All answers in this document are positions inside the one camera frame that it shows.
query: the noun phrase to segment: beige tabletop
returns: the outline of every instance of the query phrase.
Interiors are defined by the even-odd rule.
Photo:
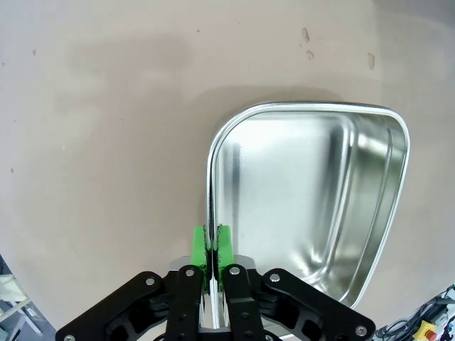
[[[205,222],[210,142],[258,102],[347,101],[411,136],[357,310],[384,325],[455,280],[455,4],[0,2],[0,253],[56,327]]]

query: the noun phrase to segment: metal tray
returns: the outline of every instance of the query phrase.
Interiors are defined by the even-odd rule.
[[[234,252],[260,273],[281,267],[353,307],[389,232],[409,147],[405,123],[386,108],[250,107],[210,148],[212,238],[218,224],[230,225]]]

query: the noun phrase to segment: gray floor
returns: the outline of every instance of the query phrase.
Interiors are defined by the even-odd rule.
[[[4,263],[4,260],[0,256],[0,274],[10,274],[8,266]],[[8,310],[10,307],[9,303],[0,300],[0,308]],[[36,313],[35,316],[31,316],[27,312],[27,308],[33,309]],[[46,318],[41,314],[39,309],[35,307],[33,303],[30,303],[24,307],[23,311],[27,313],[27,316],[35,323],[35,325],[41,330],[42,335],[36,334],[33,329],[28,325],[24,324],[21,332],[18,334],[16,341],[54,341],[55,329],[50,325]],[[0,323],[0,328],[10,335],[13,329],[16,327],[17,322],[21,318],[19,313],[14,313],[12,316],[7,318],[5,321]]]

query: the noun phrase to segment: yellow object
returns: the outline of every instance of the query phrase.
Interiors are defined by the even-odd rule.
[[[419,330],[412,336],[414,339],[419,341],[428,341],[427,332],[436,330],[436,325],[433,323],[428,323],[427,321],[422,321]]]

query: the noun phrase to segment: bolt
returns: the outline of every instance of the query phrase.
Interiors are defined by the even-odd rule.
[[[229,273],[234,276],[238,275],[240,273],[240,269],[237,268],[236,266],[234,266],[234,267],[230,268]]]
[[[279,281],[279,275],[278,275],[278,274],[272,274],[272,275],[270,275],[270,281],[272,281],[272,282],[277,282],[277,281]]]
[[[362,325],[359,325],[356,329],[355,329],[355,333],[358,335],[358,336],[365,336],[367,335],[367,328],[362,326]]]

